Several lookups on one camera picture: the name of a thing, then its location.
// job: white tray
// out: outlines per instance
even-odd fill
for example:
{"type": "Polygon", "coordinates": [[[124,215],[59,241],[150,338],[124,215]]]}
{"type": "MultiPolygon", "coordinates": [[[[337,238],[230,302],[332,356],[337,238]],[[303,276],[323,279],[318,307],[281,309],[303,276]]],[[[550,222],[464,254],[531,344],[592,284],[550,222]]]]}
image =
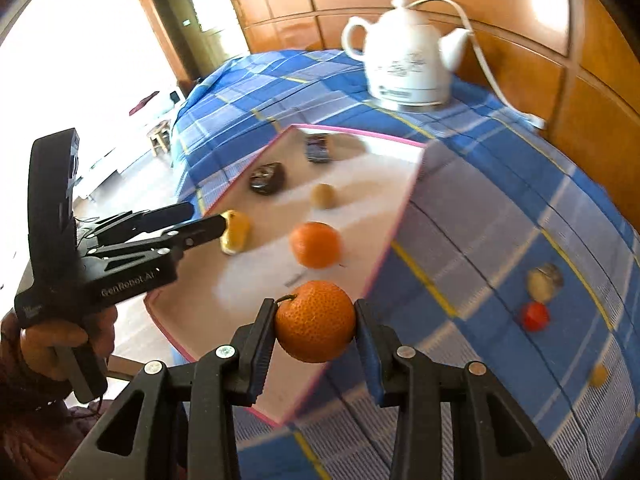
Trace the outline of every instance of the white tray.
{"type": "MultiPolygon", "coordinates": [[[[249,215],[253,229],[246,250],[228,256],[213,241],[187,251],[178,265],[178,280],[145,298],[149,314],[183,356],[197,360],[229,343],[236,328],[253,322],[264,298],[279,298],[308,280],[329,280],[352,300],[362,298],[402,218],[423,153],[423,145],[412,140],[345,128],[290,126],[207,212],[236,209],[249,215]],[[330,135],[333,162],[306,160],[305,136],[317,133],[330,135]],[[285,189],[259,196],[249,190],[249,176],[269,162],[284,164],[285,189]],[[311,189],[321,182],[335,187],[336,208],[311,207],[311,189]],[[340,232],[340,265],[312,270],[297,263],[288,237],[306,221],[324,222],[340,232]]],[[[323,367],[296,361],[276,343],[264,393],[254,408],[272,424],[286,422],[323,367]]]]}

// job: white kettle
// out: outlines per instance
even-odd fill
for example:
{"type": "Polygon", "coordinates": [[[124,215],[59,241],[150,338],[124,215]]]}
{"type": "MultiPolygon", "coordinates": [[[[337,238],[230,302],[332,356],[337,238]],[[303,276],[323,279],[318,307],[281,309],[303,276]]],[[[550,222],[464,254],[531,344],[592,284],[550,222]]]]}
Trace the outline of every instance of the white kettle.
{"type": "Polygon", "coordinates": [[[442,37],[426,12],[409,8],[407,0],[391,4],[395,9],[375,24],[358,16],[350,18],[342,32],[342,48],[349,57],[364,62],[369,93],[384,107],[422,111],[447,103],[451,72],[460,65],[469,31],[457,28],[442,37]],[[363,54],[351,47],[357,26],[367,31],[363,54]]]}

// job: human hand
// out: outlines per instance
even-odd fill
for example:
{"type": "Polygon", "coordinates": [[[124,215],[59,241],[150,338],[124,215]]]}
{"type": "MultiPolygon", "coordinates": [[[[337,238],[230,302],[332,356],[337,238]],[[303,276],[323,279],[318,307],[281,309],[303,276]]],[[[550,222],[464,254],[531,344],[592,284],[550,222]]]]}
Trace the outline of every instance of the human hand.
{"type": "Polygon", "coordinates": [[[118,311],[114,306],[90,317],[90,334],[78,325],[61,319],[52,319],[20,332],[20,349],[27,366],[34,372],[53,379],[66,381],[66,372],[58,363],[54,346],[74,348],[91,342],[94,353],[106,359],[113,353],[115,342],[114,323],[118,311]]]}

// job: power cord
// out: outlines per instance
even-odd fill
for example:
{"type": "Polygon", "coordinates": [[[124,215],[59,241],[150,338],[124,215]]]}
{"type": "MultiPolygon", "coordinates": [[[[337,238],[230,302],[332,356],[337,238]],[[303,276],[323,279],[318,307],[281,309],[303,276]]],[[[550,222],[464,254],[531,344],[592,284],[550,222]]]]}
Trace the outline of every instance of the power cord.
{"type": "Polygon", "coordinates": [[[460,5],[454,2],[453,0],[415,0],[414,2],[407,5],[407,8],[410,9],[412,7],[424,4],[426,2],[445,2],[453,6],[454,9],[456,9],[456,11],[458,12],[458,15],[460,16],[460,20],[462,20],[463,27],[465,27],[466,30],[469,31],[469,38],[471,41],[471,45],[474,48],[476,57],[478,58],[478,63],[480,64],[480,68],[482,68],[482,72],[484,72],[484,76],[489,82],[489,85],[491,85],[491,88],[494,90],[495,94],[498,96],[498,99],[500,99],[500,101],[502,101],[507,108],[509,108],[514,113],[518,114],[520,117],[526,120],[527,123],[531,124],[533,127],[539,130],[544,130],[546,128],[546,121],[544,119],[534,114],[526,114],[524,112],[521,112],[507,100],[507,98],[502,93],[502,90],[500,90],[500,87],[498,86],[498,82],[495,80],[494,74],[491,72],[491,69],[489,68],[489,64],[486,62],[486,58],[484,57],[482,48],[478,43],[478,38],[476,38],[476,34],[474,33],[473,27],[471,27],[471,22],[469,21],[469,18],[466,16],[466,13],[463,10],[463,8],[460,7],[460,5]]]}

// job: blue plaid bedsheet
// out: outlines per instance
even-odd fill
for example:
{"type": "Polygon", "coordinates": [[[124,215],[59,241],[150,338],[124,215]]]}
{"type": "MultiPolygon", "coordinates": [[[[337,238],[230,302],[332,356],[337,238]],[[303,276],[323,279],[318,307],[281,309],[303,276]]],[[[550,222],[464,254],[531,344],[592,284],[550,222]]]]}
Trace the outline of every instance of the blue plaid bedsheet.
{"type": "MultiPolygon", "coordinates": [[[[191,94],[172,132],[177,196],[204,212],[293,123],[423,141],[426,176],[368,296],[378,319],[437,362],[482,360],[572,479],[601,479],[638,428],[639,240],[606,192],[484,89],[455,80],[444,110],[399,114],[369,101],[362,65],[337,50],[233,60],[191,94]],[[529,269],[564,287],[552,322],[525,332],[529,269]],[[594,365],[609,379],[588,384],[594,365]]],[[[452,478],[443,411],[443,478],[452,478]]],[[[237,410],[243,480],[386,479],[396,411],[367,395],[354,348],[332,362],[298,418],[272,429],[237,410]]]]}

